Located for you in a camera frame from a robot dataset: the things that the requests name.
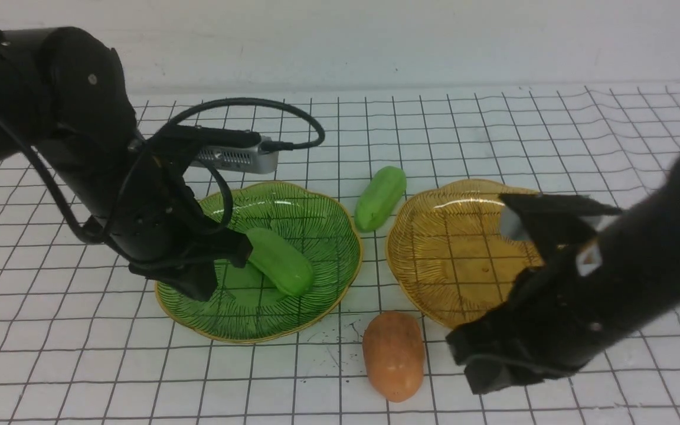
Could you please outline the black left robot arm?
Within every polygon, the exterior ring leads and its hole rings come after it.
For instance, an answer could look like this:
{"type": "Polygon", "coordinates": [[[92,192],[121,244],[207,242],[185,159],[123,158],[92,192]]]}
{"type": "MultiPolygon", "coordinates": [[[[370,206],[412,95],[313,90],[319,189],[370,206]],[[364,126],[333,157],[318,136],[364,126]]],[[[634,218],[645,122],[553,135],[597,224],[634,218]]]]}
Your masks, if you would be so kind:
{"type": "Polygon", "coordinates": [[[208,300],[216,259],[243,261],[249,245],[183,179],[197,140],[167,132],[143,139],[116,50],[88,32],[0,30],[0,161],[24,154],[81,242],[208,300]]]}

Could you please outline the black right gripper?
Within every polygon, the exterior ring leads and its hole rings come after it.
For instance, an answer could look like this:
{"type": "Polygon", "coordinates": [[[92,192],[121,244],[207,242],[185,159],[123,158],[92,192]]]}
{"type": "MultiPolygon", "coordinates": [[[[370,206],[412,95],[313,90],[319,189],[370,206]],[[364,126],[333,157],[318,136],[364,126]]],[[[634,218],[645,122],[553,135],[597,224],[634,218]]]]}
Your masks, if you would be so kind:
{"type": "Polygon", "coordinates": [[[472,393],[486,395],[573,375],[641,325],[623,280],[603,267],[580,274],[576,251],[564,250],[520,272],[507,301],[454,328],[446,343],[472,393]]]}

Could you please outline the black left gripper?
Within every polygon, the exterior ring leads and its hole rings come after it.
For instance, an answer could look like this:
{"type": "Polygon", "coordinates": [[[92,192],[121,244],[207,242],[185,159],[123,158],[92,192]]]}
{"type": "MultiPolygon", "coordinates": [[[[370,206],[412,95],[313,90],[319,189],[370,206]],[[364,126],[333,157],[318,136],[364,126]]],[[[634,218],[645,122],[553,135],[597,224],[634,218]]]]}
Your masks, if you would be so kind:
{"type": "Polygon", "coordinates": [[[253,252],[244,233],[205,215],[177,172],[129,172],[103,225],[103,242],[133,273],[199,302],[218,287],[216,260],[242,269],[253,252]]]}

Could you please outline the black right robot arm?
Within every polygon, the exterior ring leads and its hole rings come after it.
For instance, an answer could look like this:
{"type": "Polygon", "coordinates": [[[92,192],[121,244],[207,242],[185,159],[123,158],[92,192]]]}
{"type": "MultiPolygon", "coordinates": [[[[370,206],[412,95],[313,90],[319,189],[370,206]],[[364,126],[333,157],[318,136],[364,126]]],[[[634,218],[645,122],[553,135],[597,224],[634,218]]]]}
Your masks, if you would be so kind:
{"type": "Polygon", "coordinates": [[[446,336],[472,393],[570,377],[680,304],[680,156],[628,210],[581,195],[499,195],[499,233],[542,266],[507,301],[446,336]]]}

